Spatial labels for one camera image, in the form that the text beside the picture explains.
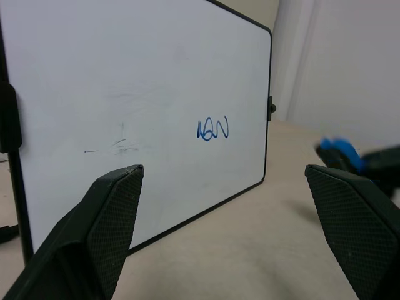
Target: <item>smudge mark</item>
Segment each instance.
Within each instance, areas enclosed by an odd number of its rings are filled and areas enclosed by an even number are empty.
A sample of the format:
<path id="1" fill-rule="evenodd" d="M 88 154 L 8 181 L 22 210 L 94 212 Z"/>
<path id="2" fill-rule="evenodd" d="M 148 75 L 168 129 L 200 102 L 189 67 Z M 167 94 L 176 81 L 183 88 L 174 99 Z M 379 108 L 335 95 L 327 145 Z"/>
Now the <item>smudge mark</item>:
<path id="1" fill-rule="evenodd" d="M 123 146 L 117 146 L 118 148 L 126 148 L 126 147 L 131 147 L 131 146 L 135 146 L 134 144 L 133 145 L 123 145 Z"/>
<path id="2" fill-rule="evenodd" d="M 134 148 L 129 147 L 129 148 L 118 149 L 118 152 L 116 154 L 114 154 L 114 155 L 122 154 L 122 153 L 124 153 L 124 152 L 126 152 L 128 150 L 138 151 L 139 148 L 138 147 L 134 147 Z"/>
<path id="3" fill-rule="evenodd" d="M 119 141 L 116 141 L 114 144 L 112 144 L 112 146 L 115 146 L 116 144 L 123 142 L 123 141 L 126 141 L 126 139 L 120 139 Z"/>
<path id="4" fill-rule="evenodd" d="M 119 124 L 119 127 L 121 128 L 121 139 L 123 139 L 124 138 L 124 122 Z"/>
<path id="5" fill-rule="evenodd" d="M 123 93 L 119 93 L 119 94 L 112 94 L 109 95 L 110 98 L 123 98 L 123 97 L 132 97 L 132 94 L 129 94 L 128 92 L 123 92 Z"/>

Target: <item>textured rubber pad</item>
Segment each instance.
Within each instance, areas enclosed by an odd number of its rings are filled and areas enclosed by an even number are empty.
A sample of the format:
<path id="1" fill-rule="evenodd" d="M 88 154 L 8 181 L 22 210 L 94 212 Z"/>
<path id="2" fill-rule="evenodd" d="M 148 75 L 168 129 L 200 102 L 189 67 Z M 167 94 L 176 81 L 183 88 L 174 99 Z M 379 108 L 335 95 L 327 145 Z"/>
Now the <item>textured rubber pad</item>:
<path id="1" fill-rule="evenodd" d="M 112 298 L 128 255 L 142 176 L 132 172 L 114 185 L 87 237 L 87 249 L 106 299 Z"/>
<path id="2" fill-rule="evenodd" d="M 329 247 L 360 300 L 400 299 L 392 286 L 398 284 L 399 237 L 351 182 L 361 179 L 376 187 L 362 177 L 340 177 L 347 172 L 331 170 L 306 169 Z M 380 191 L 377 194 L 389 201 Z"/>

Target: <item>black whiteboard frame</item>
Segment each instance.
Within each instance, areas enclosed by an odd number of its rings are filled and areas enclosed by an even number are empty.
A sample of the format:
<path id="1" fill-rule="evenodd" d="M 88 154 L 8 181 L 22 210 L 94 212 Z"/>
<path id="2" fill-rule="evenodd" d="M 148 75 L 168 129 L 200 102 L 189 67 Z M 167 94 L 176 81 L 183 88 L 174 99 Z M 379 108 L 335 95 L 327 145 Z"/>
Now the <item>black whiteboard frame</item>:
<path id="1" fill-rule="evenodd" d="M 272 46 L 273 46 L 273 35 L 272 35 L 271 30 L 267 26 L 264 26 L 264 25 L 258 23 L 257 21 L 241 14 L 240 12 L 235 11 L 234 9 L 226 6 L 225 4 L 223 4 L 217 0 L 205 0 L 205 1 L 213 3 L 216 6 L 222 8 L 222 9 L 225 9 L 226 11 L 229 11 L 230 13 L 236 15 L 237 17 L 256 25 L 257 27 L 260 27 L 269 33 L 269 35 L 271 37 L 271 48 L 270 48 L 270 52 L 269 52 L 269 81 L 268 81 L 268 95 L 266 97 L 266 101 L 267 101 L 270 96 L 270 93 L 271 93 L 271 91 L 270 91 L 270 88 L 271 88 L 271 63 L 272 63 L 271 58 L 272 58 Z M 9 82 L 8 71 L 7 71 L 7 62 L 6 62 L 6 53 L 4 50 L 4 43 L 3 43 L 3 31 L 1 30 L 1 20 L 0 20 L 0 80 Z M 267 116 L 268 116 L 268 112 L 270 109 L 271 108 L 267 106 Z M 161 234 L 158 234 L 157 236 L 154 236 L 151 239 L 148 239 L 147 241 L 131 248 L 129 250 L 129 255 L 132 253 L 138 252 L 139 250 L 158 241 L 159 239 L 163 238 L 164 236 L 167 236 L 168 234 L 173 233 L 174 231 L 182 228 L 183 226 L 199 219 L 200 217 L 204 216 L 205 214 L 210 213 L 211 211 L 219 208 L 220 206 L 228 203 L 229 201 L 239 197 L 240 195 L 242 195 L 242 194 L 250 191 L 251 189 L 254 189 L 255 187 L 259 186 L 260 184 L 262 184 L 264 182 L 265 175 L 266 175 L 267 146 L 268 146 L 268 122 L 267 122 L 267 128 L 266 128 L 264 174 L 262 176 L 261 181 L 248 187 L 247 189 L 244 189 L 243 191 L 221 201 L 220 203 L 206 209 L 205 211 L 200 212 L 199 214 L 197 214 L 193 217 L 190 217 L 189 219 L 162 232 Z M 11 180 L 12 180 L 12 188 L 14 191 L 14 200 L 15 200 L 15 204 L 16 204 L 17 220 L 18 220 L 18 224 L 19 224 L 19 234 L 21 237 L 22 253 L 24 256 L 24 262 L 25 262 L 25 264 L 27 264 L 29 262 L 29 260 L 32 258 L 34 253 L 33 253 L 33 243 L 32 243 L 32 236 L 31 236 L 31 227 L 29 225 L 28 207 L 27 207 L 27 203 L 26 203 L 26 195 L 25 195 L 25 189 L 24 189 L 23 171 L 22 171 L 22 167 L 21 167 L 21 160 L 19 158 L 19 151 L 15 150 L 15 151 L 9 152 L 8 159 L 9 159 L 9 167 L 10 167 Z"/>

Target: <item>blue marker writing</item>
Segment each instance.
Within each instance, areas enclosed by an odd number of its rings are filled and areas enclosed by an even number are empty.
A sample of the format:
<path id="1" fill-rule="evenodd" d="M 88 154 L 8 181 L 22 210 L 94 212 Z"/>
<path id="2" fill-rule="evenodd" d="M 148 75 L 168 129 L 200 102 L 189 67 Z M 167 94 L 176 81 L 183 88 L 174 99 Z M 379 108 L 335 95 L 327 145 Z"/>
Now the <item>blue marker writing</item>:
<path id="1" fill-rule="evenodd" d="M 225 117 L 225 121 L 226 121 L 226 132 L 225 132 L 221 122 L 219 122 L 219 120 L 218 120 L 217 121 L 217 126 L 216 126 L 217 130 L 216 130 L 216 133 L 214 133 L 213 120 L 210 117 L 208 117 L 206 119 L 206 122 L 204 123 L 203 129 L 201 128 L 201 121 L 199 121 L 199 123 L 197 125 L 197 138 L 202 137 L 202 139 L 205 140 L 206 142 L 208 142 L 212 138 L 215 138 L 215 139 L 218 138 L 218 125 L 221 128 L 222 133 L 224 134 L 224 137 L 228 138 L 228 136 L 229 136 L 229 124 L 228 124 L 227 117 L 226 116 L 224 116 L 224 117 Z M 208 122 L 211 123 L 211 129 L 206 130 Z"/>

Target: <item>white wall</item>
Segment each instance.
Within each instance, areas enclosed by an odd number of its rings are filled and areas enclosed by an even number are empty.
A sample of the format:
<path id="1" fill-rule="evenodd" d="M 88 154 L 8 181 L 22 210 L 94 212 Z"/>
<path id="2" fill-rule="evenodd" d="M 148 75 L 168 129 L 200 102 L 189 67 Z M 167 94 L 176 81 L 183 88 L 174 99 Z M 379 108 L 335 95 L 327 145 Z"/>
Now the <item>white wall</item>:
<path id="1" fill-rule="evenodd" d="M 245 16 L 273 30 L 279 0 L 219 0 Z"/>
<path id="2" fill-rule="evenodd" d="M 376 145 L 399 143 L 399 16 L 398 0 L 316 0 L 287 119 Z"/>
<path id="3" fill-rule="evenodd" d="M 314 0 L 281 0 L 272 44 L 271 94 L 273 118 L 288 117 L 294 84 L 313 13 Z"/>

